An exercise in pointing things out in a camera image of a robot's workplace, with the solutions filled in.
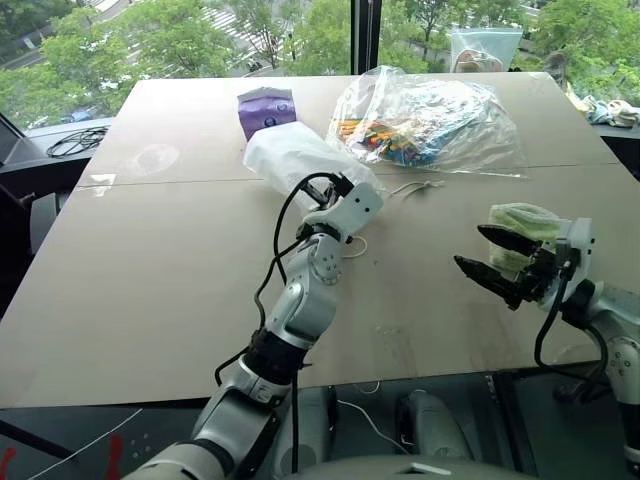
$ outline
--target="white wire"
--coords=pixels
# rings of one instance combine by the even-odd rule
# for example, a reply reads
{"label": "white wire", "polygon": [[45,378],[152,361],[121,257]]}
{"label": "white wire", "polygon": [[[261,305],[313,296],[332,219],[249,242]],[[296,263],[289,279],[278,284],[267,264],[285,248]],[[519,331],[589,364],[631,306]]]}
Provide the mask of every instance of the white wire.
{"label": "white wire", "polygon": [[44,470],[42,470],[40,473],[36,473],[35,475],[33,475],[32,477],[29,477],[27,480],[34,480],[35,478],[39,478],[42,475],[44,475],[45,473],[49,472],[50,470],[53,470],[54,468],[56,468],[59,465],[62,465],[63,463],[71,460],[73,457],[81,454],[82,452],[84,452],[87,448],[95,445],[96,443],[98,443],[100,440],[102,440],[104,437],[107,437],[109,435],[111,435],[113,432],[115,432],[116,430],[118,430],[120,427],[122,427],[125,423],[127,423],[129,420],[132,420],[136,415],[138,415],[140,412],[142,411],[141,408],[139,408],[138,410],[136,410],[135,412],[133,412],[131,415],[129,415],[127,418],[125,418],[122,422],[120,422],[118,425],[116,425],[115,427],[113,427],[111,430],[109,430],[108,432],[103,433],[102,435],[100,435],[98,438],[96,438],[95,440],[93,440],[92,442],[87,443],[84,447],[79,448],[78,450],[76,450],[75,452],[73,452],[71,455],[69,455],[67,458],[63,458],[62,460],[60,460],[58,463],[54,463],[53,465],[51,465],[50,467],[45,468]]}
{"label": "white wire", "polygon": [[441,187],[442,185],[444,185],[443,181],[439,181],[439,182],[432,182],[431,180],[425,180],[424,182],[409,182],[409,183],[405,183],[404,185],[396,188],[394,191],[390,192],[389,195],[397,195],[398,193],[400,193],[402,190],[404,190],[407,187],[410,187],[411,185],[417,185],[417,188],[414,188],[413,190],[410,190],[409,192],[407,192],[404,195],[404,198],[407,198],[409,195],[411,195],[412,193],[417,192],[418,190],[422,190],[423,188],[427,188],[427,187]]}
{"label": "white wire", "polygon": [[364,395],[373,395],[374,393],[377,393],[378,390],[380,390],[380,380],[376,382],[376,386],[373,388],[373,390],[363,390],[357,385],[354,385],[353,388],[355,388],[356,390],[358,390],[360,393]]}
{"label": "white wire", "polygon": [[355,403],[345,402],[343,400],[338,400],[338,403],[340,405],[347,405],[348,407],[355,408],[356,410],[358,410],[360,413],[362,413],[362,415],[364,415],[364,418],[367,419],[367,422],[369,422],[369,425],[371,425],[371,428],[373,428],[373,431],[376,433],[376,435],[378,435],[383,440],[386,440],[387,442],[393,444],[396,448],[402,450],[404,453],[409,455],[409,452],[407,452],[407,450],[402,445],[400,445],[398,442],[396,442],[393,438],[387,437],[384,433],[382,433],[380,430],[378,430],[378,427],[376,427],[376,424],[373,423],[373,420],[371,420],[371,417],[365,411],[364,408],[356,405]]}
{"label": "white wire", "polygon": [[350,253],[347,255],[342,255],[342,258],[358,258],[361,257],[362,255],[364,255],[365,253],[367,253],[367,248],[369,247],[369,245],[367,244],[367,241],[364,239],[364,237],[361,237],[360,235],[354,235],[353,236],[354,240],[360,240],[362,242],[362,250],[360,250],[359,252],[356,253]]}

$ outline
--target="glass window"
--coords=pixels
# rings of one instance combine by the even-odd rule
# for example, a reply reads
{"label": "glass window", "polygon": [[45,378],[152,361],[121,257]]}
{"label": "glass window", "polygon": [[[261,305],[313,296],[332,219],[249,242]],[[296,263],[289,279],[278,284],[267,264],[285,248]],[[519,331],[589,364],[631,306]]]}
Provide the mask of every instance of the glass window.
{"label": "glass window", "polygon": [[450,71],[452,28],[522,29],[504,70],[546,69],[580,98],[640,106],[638,0],[384,0],[381,25],[378,63],[407,72]]}
{"label": "glass window", "polygon": [[140,79],[350,71],[347,0],[0,2],[0,111],[23,130],[117,114]]}

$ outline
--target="floor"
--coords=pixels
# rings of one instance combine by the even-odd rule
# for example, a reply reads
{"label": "floor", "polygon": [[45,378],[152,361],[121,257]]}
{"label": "floor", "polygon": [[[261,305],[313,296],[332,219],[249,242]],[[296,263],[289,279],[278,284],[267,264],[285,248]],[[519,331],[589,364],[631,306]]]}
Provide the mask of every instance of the floor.
{"label": "floor", "polygon": [[[613,398],[605,397],[586,406],[558,405],[551,397],[551,390],[559,381],[555,375],[536,375],[515,385],[540,477],[546,480],[631,478],[624,471],[622,430]],[[373,386],[375,384],[360,387],[370,390]],[[501,409],[484,375],[383,382],[380,389],[370,395],[361,393],[354,385],[339,386],[336,391],[339,399],[363,407],[380,430],[393,437],[396,402],[416,388],[434,393],[447,403],[476,460],[513,469]],[[345,406],[339,408],[333,459],[393,453],[393,447],[373,434],[358,411]],[[14,409],[0,411],[0,420],[74,450],[108,432],[137,410],[129,407]],[[118,463],[120,474],[129,473],[168,444],[187,438],[198,413],[196,408],[143,408],[114,432],[123,440]],[[16,448],[7,470],[11,480],[106,479],[111,437],[106,436],[75,460],[39,476],[39,472],[55,464],[57,459],[5,437],[0,437],[0,451]],[[268,459],[257,478],[271,478]]]}

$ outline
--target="purple box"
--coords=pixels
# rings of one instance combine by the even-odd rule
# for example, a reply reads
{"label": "purple box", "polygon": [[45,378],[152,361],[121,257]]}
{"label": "purple box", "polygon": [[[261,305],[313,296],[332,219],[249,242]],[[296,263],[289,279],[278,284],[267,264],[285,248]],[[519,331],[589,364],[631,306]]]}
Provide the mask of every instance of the purple box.
{"label": "purple box", "polygon": [[263,128],[295,122],[291,90],[261,87],[238,95],[238,117],[247,141]]}

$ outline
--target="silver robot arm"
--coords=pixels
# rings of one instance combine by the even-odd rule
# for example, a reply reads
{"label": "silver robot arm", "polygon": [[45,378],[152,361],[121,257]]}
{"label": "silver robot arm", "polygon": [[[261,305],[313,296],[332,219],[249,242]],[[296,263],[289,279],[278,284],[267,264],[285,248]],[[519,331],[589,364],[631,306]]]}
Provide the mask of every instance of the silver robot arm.
{"label": "silver robot arm", "polygon": [[[549,245],[501,226],[480,225],[478,230],[492,243],[529,257],[530,263],[511,281],[481,262],[456,256],[456,263],[469,278],[501,296],[512,310],[524,300],[535,301],[550,312],[541,334],[551,327],[555,314],[561,313],[562,320],[585,331],[600,346],[601,361],[606,361],[604,371],[620,405],[628,467],[640,477],[640,296],[587,279],[594,247],[591,220],[565,221],[555,254]],[[541,360],[546,332],[541,334],[536,339],[536,362],[558,371]],[[570,395],[559,394],[557,398],[579,398],[576,394],[584,393],[580,389],[592,387],[596,380],[594,376],[578,384]]]}
{"label": "silver robot arm", "polygon": [[126,480],[218,480],[251,476],[260,466],[278,430],[274,409],[333,321],[343,247],[382,207],[371,185],[335,177],[339,195],[323,197],[311,185],[302,189],[327,203],[303,219],[284,291],[205,406],[191,439],[163,450]]}
{"label": "silver robot arm", "polygon": [[591,325],[606,343],[606,373],[620,407],[625,458],[640,477],[640,296],[583,280],[561,311],[563,320],[581,329]]}

